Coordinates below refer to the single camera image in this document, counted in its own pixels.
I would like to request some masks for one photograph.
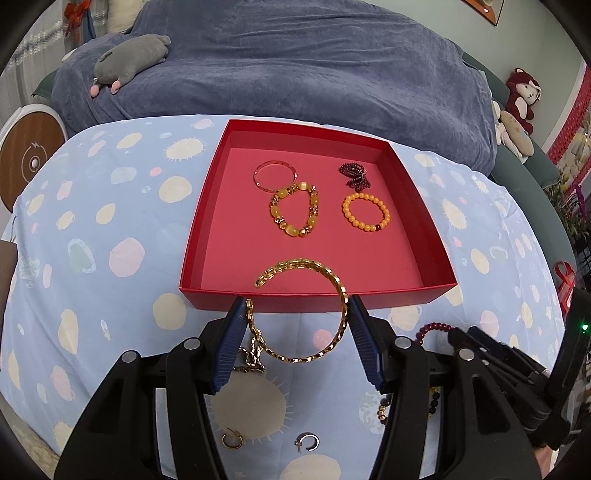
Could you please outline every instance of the yellow bead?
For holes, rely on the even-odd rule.
[[[300,234],[300,231],[293,225],[287,225],[287,227],[285,227],[285,232],[290,236],[298,236]]]

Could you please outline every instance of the red box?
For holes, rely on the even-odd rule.
[[[279,229],[269,212],[271,194],[254,184],[254,170],[268,160],[290,163],[297,181],[318,190],[318,224],[305,238]],[[390,211],[390,223],[379,232],[354,228],[343,215],[342,203],[354,192],[339,167],[351,161],[367,169],[372,186],[366,193]],[[259,174],[261,184],[272,188],[287,186],[292,178],[281,166]],[[309,201],[306,192],[295,192],[279,207],[301,228]],[[350,208],[365,223],[382,220],[371,202],[358,200]],[[255,287],[267,268],[292,258],[332,269],[368,309],[427,303],[457,284],[431,216],[387,142],[308,125],[230,120],[197,205],[179,288],[203,310],[227,311],[240,295],[252,298],[258,312],[340,311],[330,282],[309,270],[287,271]]]

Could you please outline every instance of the silver bolt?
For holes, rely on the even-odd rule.
[[[410,338],[407,337],[397,337],[396,340],[394,340],[394,345],[403,350],[410,348],[412,344],[413,343],[410,341]]]
[[[138,357],[138,354],[137,353],[135,353],[132,350],[129,350],[128,352],[125,352],[123,355],[121,355],[121,360],[123,360],[126,364],[130,364],[137,357]]]
[[[183,346],[187,350],[196,350],[201,346],[201,340],[199,340],[198,338],[188,338],[183,343]]]
[[[462,348],[462,350],[460,350],[460,358],[466,362],[474,360],[474,352],[469,348]]]

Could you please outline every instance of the gray plush toy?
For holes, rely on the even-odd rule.
[[[169,37],[150,33],[125,40],[102,54],[95,65],[90,96],[96,97],[101,85],[111,85],[111,93],[116,94],[139,72],[164,62],[168,55],[167,45],[170,45]]]

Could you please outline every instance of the red ribbon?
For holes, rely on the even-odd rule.
[[[91,1],[92,0],[84,0],[78,5],[72,3],[66,5],[66,9],[64,10],[64,17],[68,20],[66,37],[74,32],[74,39],[76,41],[79,40],[80,34],[77,29],[82,25],[82,17],[84,16],[84,12],[90,8]]]
[[[573,297],[574,284],[576,281],[575,274],[573,267],[571,267],[568,262],[558,262],[554,266],[554,271],[558,278],[562,280],[562,283],[556,289],[556,293],[558,294],[560,309],[562,310],[562,317],[564,319],[569,312],[570,301]]]

